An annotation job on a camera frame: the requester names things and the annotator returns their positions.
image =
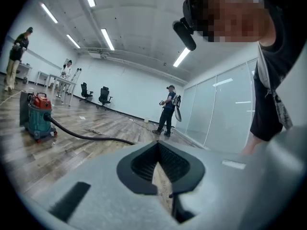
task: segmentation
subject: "wood laminate floor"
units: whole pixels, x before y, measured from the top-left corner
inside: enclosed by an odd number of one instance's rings
[[[0,106],[1,161],[16,190],[32,199],[35,200],[59,178],[91,158],[129,146],[116,141],[78,139],[59,128],[57,128],[56,138],[50,135],[37,144],[24,127],[19,127],[19,92],[21,90],[41,92],[44,91],[44,87],[31,83],[25,85],[19,80],[15,86],[16,89],[8,93],[4,91],[3,80],[4,77],[0,76],[0,103],[8,97],[11,98]],[[52,116],[75,133],[85,136],[121,138],[134,143],[158,139],[170,140],[196,147],[176,131],[167,138],[163,134],[158,136],[144,128],[153,130],[156,129],[156,124],[146,124],[138,119],[134,123],[129,116],[97,109],[96,105],[80,102],[77,97],[73,97],[71,107],[68,106],[68,98],[65,102],[62,104],[59,98],[53,99]],[[86,132],[86,128],[95,129],[102,135]],[[172,204],[171,199],[168,198],[171,186],[159,164],[155,169],[153,184],[158,186],[160,200],[169,211]]]

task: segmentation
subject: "black hose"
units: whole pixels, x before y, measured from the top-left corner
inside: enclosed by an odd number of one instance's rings
[[[44,120],[53,123],[55,126],[59,127],[61,130],[63,130],[67,134],[70,134],[71,136],[75,136],[75,137],[80,138],[80,139],[85,139],[85,140],[114,140],[114,141],[124,142],[124,143],[127,143],[129,145],[134,145],[134,143],[131,142],[131,141],[123,140],[123,139],[118,139],[118,138],[112,138],[112,137],[89,137],[89,136],[78,135],[76,133],[71,132],[67,128],[63,127],[61,124],[59,124],[55,119],[53,119],[51,117],[51,115],[49,113],[45,113],[44,114]]]

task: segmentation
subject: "person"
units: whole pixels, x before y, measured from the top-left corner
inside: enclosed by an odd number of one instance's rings
[[[165,105],[163,112],[160,117],[159,127],[157,130],[153,130],[153,133],[160,135],[163,129],[163,126],[166,122],[166,132],[164,133],[165,136],[171,136],[171,127],[172,127],[172,116],[175,111],[175,106],[172,104],[172,100],[176,96],[175,87],[174,85],[170,85],[167,87],[168,89],[168,97],[166,101],[160,102],[160,105]]]
[[[64,78],[67,80],[71,76],[71,65],[72,65],[72,61],[69,60],[67,64],[63,66],[63,69],[61,71],[61,76],[60,76],[61,78]]]
[[[12,91],[15,87],[16,71],[23,56],[23,53],[28,49],[29,39],[32,34],[33,27],[29,27],[25,33],[21,33],[14,42],[10,51],[9,63],[6,69],[5,91]]]
[[[68,80],[68,78],[71,76],[71,65],[72,65],[72,61],[71,60],[69,60],[67,62],[67,64],[63,65],[63,69],[62,69],[61,75],[60,75],[61,78],[64,78],[64,79]],[[56,95],[57,97],[61,97],[60,93],[61,93],[62,87],[63,87],[63,84],[61,83],[61,85],[59,87],[59,91],[58,91],[58,93]]]
[[[291,118],[276,93],[306,41],[304,23],[289,12],[291,6],[277,6],[278,0],[190,0],[192,19],[202,36],[214,41],[258,42],[258,62],[254,73],[255,115],[252,138],[243,154],[269,141],[283,126],[290,129]]]

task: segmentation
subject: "sneaker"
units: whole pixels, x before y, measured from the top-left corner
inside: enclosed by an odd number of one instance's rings
[[[161,131],[160,130],[153,130],[153,133],[157,134],[157,135],[161,135]]]

